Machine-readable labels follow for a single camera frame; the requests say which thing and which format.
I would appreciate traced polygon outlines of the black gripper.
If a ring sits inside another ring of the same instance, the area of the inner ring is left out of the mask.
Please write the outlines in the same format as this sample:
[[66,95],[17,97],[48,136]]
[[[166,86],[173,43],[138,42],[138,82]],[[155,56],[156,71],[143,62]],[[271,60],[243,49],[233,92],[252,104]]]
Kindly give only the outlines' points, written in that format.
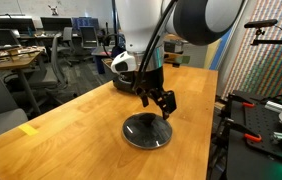
[[177,105],[174,92],[172,90],[162,90],[164,82],[163,68],[160,67],[152,71],[146,71],[144,73],[142,81],[139,82],[138,85],[136,85],[138,76],[139,73],[135,71],[132,90],[134,92],[137,92],[137,95],[141,98],[142,105],[144,107],[147,107],[149,105],[149,102],[146,92],[154,89],[150,91],[151,97],[160,107],[163,119],[167,120],[170,114],[176,110]]

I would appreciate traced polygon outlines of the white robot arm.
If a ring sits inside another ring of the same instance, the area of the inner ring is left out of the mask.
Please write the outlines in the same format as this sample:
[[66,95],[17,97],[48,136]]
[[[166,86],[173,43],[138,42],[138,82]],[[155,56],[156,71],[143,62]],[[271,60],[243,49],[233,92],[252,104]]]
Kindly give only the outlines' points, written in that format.
[[235,23],[244,0],[115,0],[126,50],[111,64],[114,73],[132,72],[131,89],[168,118],[174,92],[163,89],[163,39],[173,34],[197,45],[211,44]]

